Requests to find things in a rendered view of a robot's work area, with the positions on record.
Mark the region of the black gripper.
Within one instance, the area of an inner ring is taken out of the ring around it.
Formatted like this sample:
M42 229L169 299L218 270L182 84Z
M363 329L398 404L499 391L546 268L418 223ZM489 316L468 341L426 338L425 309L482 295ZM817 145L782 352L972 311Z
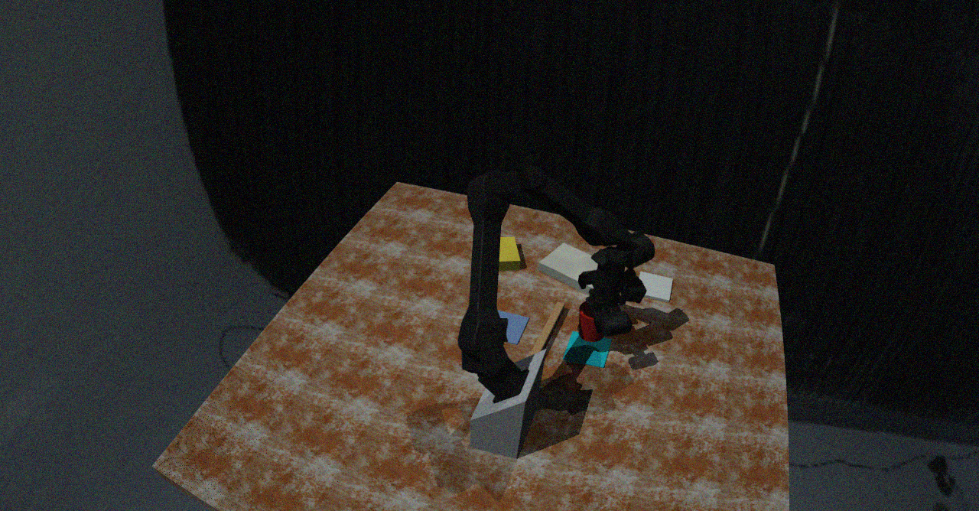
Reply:
M578 276L578 284L581 289L585 289L585 285L594 287L590 290L590 296L585 298L585 302L590 308L597 333L603 332L603 336L609 337L632 332L632 320L618 305L621 288L625 288L623 278L621 282L603 282L597 277L597 271L589 271Z

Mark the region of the yellow block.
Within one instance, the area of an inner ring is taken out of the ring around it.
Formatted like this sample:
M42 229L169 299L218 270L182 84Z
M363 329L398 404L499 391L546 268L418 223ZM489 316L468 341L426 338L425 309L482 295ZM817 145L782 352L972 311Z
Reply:
M515 238L500 238L499 271L520 270L520 258Z

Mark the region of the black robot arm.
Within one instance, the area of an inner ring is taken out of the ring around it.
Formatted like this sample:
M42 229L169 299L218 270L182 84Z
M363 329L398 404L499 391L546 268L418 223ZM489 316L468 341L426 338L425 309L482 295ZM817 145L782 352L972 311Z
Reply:
M508 173L493 170L475 177L467 186L468 209L474 222L470 297L457 342L462 369L478 374L478 381L494 395L494 403L517 396L529 374L528 369L521 371L504 350L509 319L500 318L496 306L501 225L512 194L521 191L564 216L591 246L607 246L591 258L597 263L601 281L625 280L620 306L626 301L642 301L647 290L634 268L655 256L655 246L643 229L630 233L614 214L590 207L539 168Z

